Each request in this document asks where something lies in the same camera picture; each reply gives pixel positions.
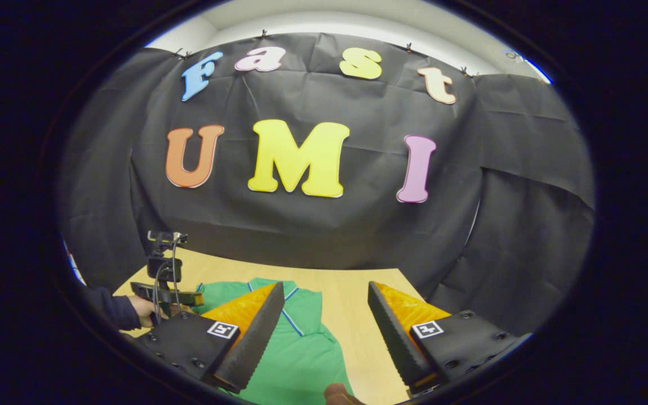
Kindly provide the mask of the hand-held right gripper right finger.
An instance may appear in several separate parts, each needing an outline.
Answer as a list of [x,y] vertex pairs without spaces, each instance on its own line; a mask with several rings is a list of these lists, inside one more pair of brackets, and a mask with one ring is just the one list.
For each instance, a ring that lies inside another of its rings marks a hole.
[[492,366],[532,337],[472,310],[448,313],[383,283],[368,283],[368,307],[410,397]]

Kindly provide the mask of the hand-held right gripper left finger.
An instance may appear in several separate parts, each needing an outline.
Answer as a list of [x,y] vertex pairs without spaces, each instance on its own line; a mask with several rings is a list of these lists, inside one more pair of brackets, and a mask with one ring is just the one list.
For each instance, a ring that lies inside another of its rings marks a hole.
[[238,394],[260,364],[284,305],[282,282],[270,283],[203,314],[170,316],[133,342],[175,375]]

